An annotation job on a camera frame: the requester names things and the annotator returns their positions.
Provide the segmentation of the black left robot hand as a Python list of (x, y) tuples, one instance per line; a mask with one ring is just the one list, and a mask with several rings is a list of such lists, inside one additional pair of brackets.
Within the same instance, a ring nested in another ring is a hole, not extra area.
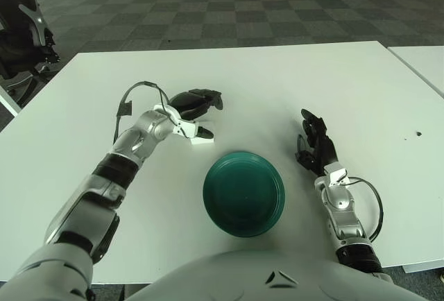
[(191, 89), (177, 94), (167, 104), (155, 105), (154, 110), (165, 115), (173, 124), (172, 133), (175, 135), (188, 139), (213, 139), (213, 132), (196, 122), (196, 119), (206, 114), (211, 107), (223, 109), (220, 92)]

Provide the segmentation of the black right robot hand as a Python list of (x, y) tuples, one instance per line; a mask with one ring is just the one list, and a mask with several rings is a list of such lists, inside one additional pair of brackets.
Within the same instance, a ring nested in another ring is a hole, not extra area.
[(301, 109), (301, 115), (306, 138), (298, 135), (295, 152), (297, 162), (318, 177), (328, 175), (329, 183), (341, 184), (347, 177), (347, 171), (339, 164), (324, 120), (306, 109)]

